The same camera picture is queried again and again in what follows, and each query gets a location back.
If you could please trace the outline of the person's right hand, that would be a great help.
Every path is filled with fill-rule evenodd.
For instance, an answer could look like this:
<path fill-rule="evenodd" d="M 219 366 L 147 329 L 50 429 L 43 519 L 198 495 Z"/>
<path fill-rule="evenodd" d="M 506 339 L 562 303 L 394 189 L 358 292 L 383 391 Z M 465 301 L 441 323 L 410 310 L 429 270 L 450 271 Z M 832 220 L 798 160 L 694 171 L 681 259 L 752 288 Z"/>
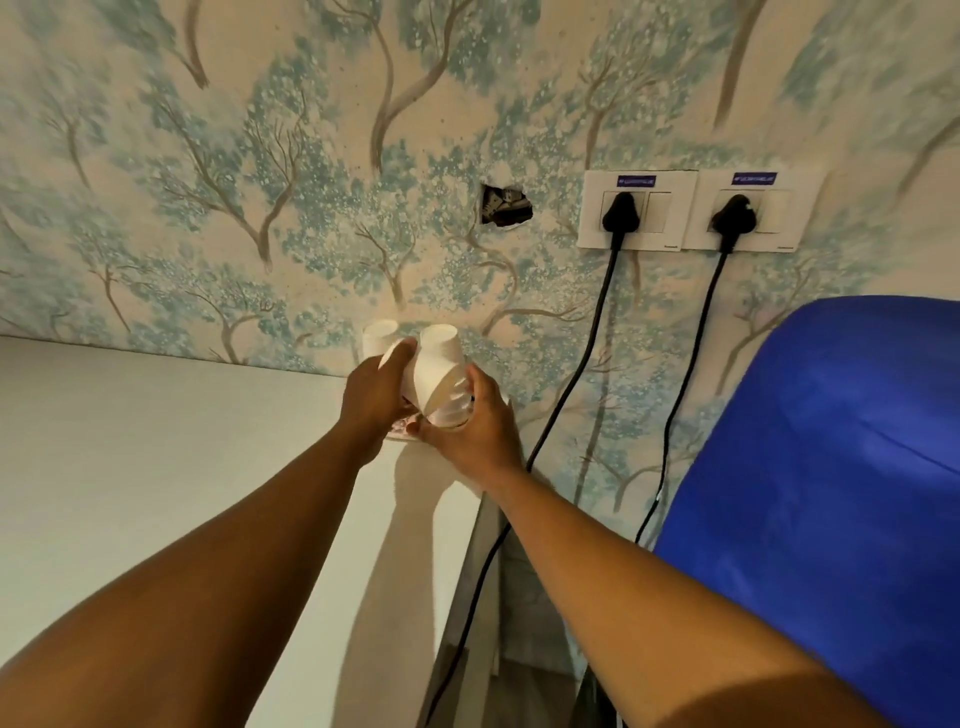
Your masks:
<path fill-rule="evenodd" d="M 452 428 L 457 433 L 452 450 L 437 452 L 464 478 L 495 495 L 510 478 L 525 474 L 520 434 L 498 383 L 474 363 L 465 371 L 473 395 L 472 414 Z"/>

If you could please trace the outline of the person's left hand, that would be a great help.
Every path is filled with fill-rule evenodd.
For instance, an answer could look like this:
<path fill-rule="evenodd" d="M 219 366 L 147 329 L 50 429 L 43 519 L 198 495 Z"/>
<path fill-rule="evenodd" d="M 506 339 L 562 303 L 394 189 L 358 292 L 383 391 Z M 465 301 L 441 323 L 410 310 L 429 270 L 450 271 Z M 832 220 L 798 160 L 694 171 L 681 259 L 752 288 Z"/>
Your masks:
<path fill-rule="evenodd" d="M 346 378 L 336 430 L 357 466 L 377 457 L 395 421 L 417 412 L 401 395 L 402 380 L 379 371 L 375 358 L 363 361 Z"/>

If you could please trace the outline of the person's left forearm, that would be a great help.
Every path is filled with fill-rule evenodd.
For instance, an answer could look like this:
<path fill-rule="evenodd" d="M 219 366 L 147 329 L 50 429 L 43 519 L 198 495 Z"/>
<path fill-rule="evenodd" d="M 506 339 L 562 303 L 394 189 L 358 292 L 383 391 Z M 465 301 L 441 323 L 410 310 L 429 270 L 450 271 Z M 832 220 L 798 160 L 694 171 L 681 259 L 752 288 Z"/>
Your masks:
<path fill-rule="evenodd" d="M 338 422 L 0 667 L 0 728 L 243 728 L 385 433 Z"/>

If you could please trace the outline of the person's right forearm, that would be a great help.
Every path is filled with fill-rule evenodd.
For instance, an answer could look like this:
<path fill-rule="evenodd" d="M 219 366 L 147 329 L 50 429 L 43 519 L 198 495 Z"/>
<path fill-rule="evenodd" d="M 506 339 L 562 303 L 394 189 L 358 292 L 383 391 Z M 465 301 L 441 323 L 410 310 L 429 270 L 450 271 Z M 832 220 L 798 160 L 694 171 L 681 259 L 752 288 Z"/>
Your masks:
<path fill-rule="evenodd" d="M 503 511 L 630 728 L 893 728 L 794 642 L 521 465 L 470 478 Z"/>

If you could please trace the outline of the single white paper cup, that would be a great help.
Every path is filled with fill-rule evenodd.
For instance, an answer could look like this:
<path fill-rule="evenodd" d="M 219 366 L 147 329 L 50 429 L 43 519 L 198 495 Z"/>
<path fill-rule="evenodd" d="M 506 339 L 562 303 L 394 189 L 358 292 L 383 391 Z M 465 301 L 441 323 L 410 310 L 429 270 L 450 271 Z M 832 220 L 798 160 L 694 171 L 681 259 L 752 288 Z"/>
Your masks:
<path fill-rule="evenodd" d="M 389 358 L 393 347 L 402 340 L 400 328 L 399 321 L 393 319 L 381 319 L 367 325 L 361 334 L 362 361 Z"/>

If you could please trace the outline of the black power plug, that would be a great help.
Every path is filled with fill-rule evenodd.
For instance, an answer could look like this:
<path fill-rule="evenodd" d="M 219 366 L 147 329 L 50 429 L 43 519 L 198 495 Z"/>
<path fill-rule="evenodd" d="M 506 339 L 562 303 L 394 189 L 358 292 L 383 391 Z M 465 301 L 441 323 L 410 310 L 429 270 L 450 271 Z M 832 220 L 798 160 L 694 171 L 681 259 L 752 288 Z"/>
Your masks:
<path fill-rule="evenodd" d="M 627 236 L 637 233 L 642 225 L 638 196 L 629 191 L 616 193 L 602 217 L 601 224 L 603 230 L 612 235 Z"/>
<path fill-rule="evenodd" d="M 751 234 L 757 224 L 758 215 L 750 198 L 735 193 L 713 214 L 709 229 L 721 237 L 742 237 Z"/>

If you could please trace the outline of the blue cloth cover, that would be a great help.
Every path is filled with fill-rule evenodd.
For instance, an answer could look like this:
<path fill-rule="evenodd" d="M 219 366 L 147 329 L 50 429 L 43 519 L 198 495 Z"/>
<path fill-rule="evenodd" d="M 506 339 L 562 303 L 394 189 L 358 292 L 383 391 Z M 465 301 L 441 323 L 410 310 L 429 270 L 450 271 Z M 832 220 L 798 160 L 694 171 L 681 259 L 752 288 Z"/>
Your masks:
<path fill-rule="evenodd" d="M 653 552 L 898 728 L 960 728 L 960 300 L 833 297 L 789 314 Z"/>

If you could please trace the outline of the white wall socket plate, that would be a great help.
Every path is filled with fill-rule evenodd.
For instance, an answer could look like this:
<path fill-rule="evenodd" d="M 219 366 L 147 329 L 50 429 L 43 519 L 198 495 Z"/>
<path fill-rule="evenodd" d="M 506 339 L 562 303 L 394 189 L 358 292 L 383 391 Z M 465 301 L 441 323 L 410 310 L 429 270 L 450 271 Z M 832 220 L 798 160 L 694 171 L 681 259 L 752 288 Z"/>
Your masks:
<path fill-rule="evenodd" d="M 736 172 L 774 171 L 772 186 L 734 186 Z M 822 165 L 736 166 L 699 171 L 692 209 L 681 249 L 714 251 L 720 237 L 710 230 L 717 213 L 734 194 L 750 198 L 757 215 L 752 233 L 742 235 L 734 250 L 746 253 L 795 253 L 810 223 L 828 170 Z"/>
<path fill-rule="evenodd" d="M 655 174 L 656 187 L 617 188 L 617 177 L 623 174 Z M 602 217 L 618 192 L 629 191 L 637 196 L 641 226 L 638 232 L 626 235 L 622 250 L 679 252 L 690 220 L 698 175 L 695 170 L 584 172 L 577 247 L 610 249 L 611 235 L 603 229 Z"/>

